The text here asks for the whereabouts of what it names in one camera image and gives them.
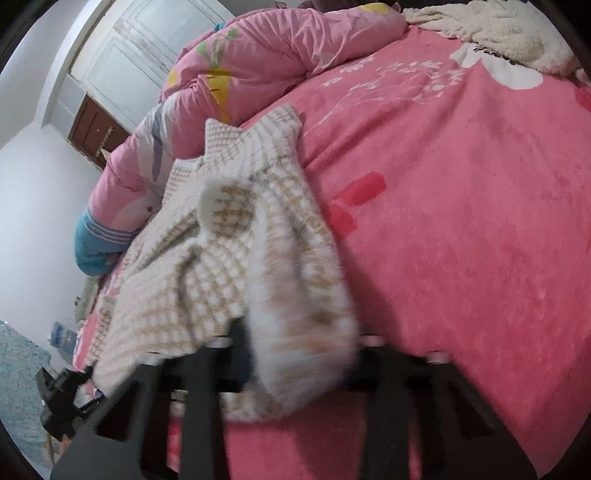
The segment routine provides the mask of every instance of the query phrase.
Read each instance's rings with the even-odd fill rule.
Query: cabinet
[[[87,95],[78,110],[68,140],[92,163],[103,170],[106,160],[101,150],[112,152],[128,136],[129,133]]]

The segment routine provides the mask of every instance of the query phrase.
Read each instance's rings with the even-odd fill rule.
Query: white checkered blanket
[[[248,130],[208,120],[204,156],[177,163],[163,208],[126,253],[95,383],[106,394],[147,352],[181,356],[245,317],[254,376],[226,417],[292,412],[334,387],[357,325],[336,248],[281,106]]]

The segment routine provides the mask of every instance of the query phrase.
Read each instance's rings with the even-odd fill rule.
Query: bed
[[[450,352],[547,474],[591,411],[591,90],[410,26],[243,126],[286,103],[363,330]],[[102,297],[116,297],[120,267]],[[108,317],[90,314],[76,368]],[[362,409],[333,393],[284,420],[228,424],[232,478],[353,479]],[[173,466],[179,435],[173,421]]]

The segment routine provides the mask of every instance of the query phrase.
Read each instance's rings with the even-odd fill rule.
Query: white fur throw
[[[286,105],[248,130],[208,120],[201,161],[177,162],[126,253],[94,380],[109,394],[147,352],[194,352],[245,316],[255,376],[226,418],[290,413],[355,360],[357,325],[336,248],[297,163]]]
[[[473,0],[467,5],[406,8],[402,14],[410,24],[478,43],[542,73],[567,76],[577,67],[552,22],[529,2]]]

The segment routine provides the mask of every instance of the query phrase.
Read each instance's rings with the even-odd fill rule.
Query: pink quilt
[[[549,471],[591,411],[591,93],[411,27],[286,102],[365,329],[450,352]],[[363,429],[340,393],[230,424],[232,478],[353,480]]]
[[[306,78],[399,39],[407,23],[384,4],[321,14],[271,9],[243,15],[183,50],[161,103],[109,157],[74,237],[87,275],[113,265],[160,209],[173,161],[203,153],[207,118],[240,125]]]

